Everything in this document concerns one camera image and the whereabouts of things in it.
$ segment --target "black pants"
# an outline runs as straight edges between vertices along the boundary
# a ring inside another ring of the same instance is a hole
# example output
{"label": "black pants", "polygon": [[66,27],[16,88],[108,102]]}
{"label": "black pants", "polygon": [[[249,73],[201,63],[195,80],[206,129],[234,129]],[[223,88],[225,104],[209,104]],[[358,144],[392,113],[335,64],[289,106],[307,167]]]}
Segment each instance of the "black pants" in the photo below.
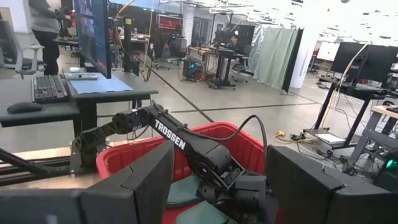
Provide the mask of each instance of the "black pants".
{"label": "black pants", "polygon": [[54,40],[58,37],[58,34],[38,30],[32,31],[39,44],[44,46],[43,61],[46,63],[44,75],[57,75],[59,71],[57,59],[60,56],[60,49]]}

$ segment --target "green curtain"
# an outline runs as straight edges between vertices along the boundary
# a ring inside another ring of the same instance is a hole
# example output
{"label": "green curtain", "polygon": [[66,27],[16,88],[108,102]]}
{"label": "green curtain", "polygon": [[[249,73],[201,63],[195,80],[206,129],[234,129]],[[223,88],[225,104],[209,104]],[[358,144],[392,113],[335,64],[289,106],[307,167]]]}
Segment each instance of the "green curtain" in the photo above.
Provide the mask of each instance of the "green curtain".
{"label": "green curtain", "polygon": [[297,30],[267,28],[253,78],[274,88],[282,88]]}

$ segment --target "ceiling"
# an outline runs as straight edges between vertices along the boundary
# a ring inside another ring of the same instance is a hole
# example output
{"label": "ceiling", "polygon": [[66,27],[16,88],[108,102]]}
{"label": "ceiling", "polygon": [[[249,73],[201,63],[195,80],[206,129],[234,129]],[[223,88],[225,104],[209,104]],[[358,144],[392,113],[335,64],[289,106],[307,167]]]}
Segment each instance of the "ceiling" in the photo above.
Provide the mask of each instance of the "ceiling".
{"label": "ceiling", "polygon": [[316,20],[320,39],[398,45],[398,0],[161,0],[184,2],[210,13],[234,13],[249,22],[305,27]]}

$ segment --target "green light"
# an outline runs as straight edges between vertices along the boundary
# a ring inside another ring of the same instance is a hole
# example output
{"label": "green light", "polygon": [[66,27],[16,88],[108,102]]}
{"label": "green light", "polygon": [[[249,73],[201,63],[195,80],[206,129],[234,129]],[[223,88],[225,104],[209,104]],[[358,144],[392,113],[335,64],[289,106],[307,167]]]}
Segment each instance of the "green light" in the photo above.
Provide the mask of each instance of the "green light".
{"label": "green light", "polygon": [[392,159],[390,161],[388,161],[388,163],[386,165],[386,168],[388,168],[388,167],[390,167],[392,165],[392,161],[393,161]]}

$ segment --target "light blue mat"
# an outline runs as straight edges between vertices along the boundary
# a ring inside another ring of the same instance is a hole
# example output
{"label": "light blue mat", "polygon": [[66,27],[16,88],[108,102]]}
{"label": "light blue mat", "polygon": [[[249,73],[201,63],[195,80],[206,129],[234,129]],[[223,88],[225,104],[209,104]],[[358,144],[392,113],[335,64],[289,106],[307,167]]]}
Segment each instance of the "light blue mat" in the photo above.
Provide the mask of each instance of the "light blue mat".
{"label": "light blue mat", "polygon": [[228,216],[207,202],[198,205],[179,214],[175,219],[176,224],[225,224]]}
{"label": "light blue mat", "polygon": [[166,208],[180,208],[202,201],[196,196],[199,183],[200,179],[195,175],[172,183]]}
{"label": "light blue mat", "polygon": [[97,80],[69,80],[78,94],[82,93],[106,93],[110,91],[132,91],[132,88],[120,79],[112,76],[106,79],[101,73],[97,74]]}

